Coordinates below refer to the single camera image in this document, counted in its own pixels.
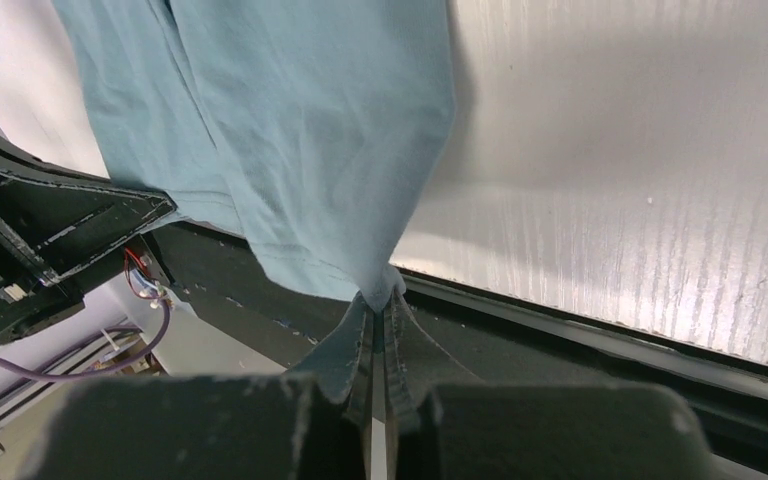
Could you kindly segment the blue-grey t-shirt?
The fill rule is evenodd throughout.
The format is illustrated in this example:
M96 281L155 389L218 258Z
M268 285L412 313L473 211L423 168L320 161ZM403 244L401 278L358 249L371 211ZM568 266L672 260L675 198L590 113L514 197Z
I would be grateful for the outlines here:
M455 120L443 1L58 1L110 177L382 309Z

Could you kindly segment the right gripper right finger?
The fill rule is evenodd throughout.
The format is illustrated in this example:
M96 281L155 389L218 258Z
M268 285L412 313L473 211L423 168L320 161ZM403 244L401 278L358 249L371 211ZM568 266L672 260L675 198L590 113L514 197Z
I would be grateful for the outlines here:
M480 381L416 321L393 290L382 317L387 471L390 479L440 479L443 410L436 388Z

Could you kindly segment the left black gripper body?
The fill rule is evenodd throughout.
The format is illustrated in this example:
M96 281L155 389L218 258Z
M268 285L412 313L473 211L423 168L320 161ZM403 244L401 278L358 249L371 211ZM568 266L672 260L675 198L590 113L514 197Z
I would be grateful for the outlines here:
M126 244L176 210L168 195L45 162L0 136L0 346L81 311Z

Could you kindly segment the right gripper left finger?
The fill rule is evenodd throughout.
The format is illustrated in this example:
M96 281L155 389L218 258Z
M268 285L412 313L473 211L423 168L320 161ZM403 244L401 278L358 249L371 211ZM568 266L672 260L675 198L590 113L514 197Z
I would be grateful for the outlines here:
M371 477L374 312L358 294L334 330L288 373L301 394L293 479Z

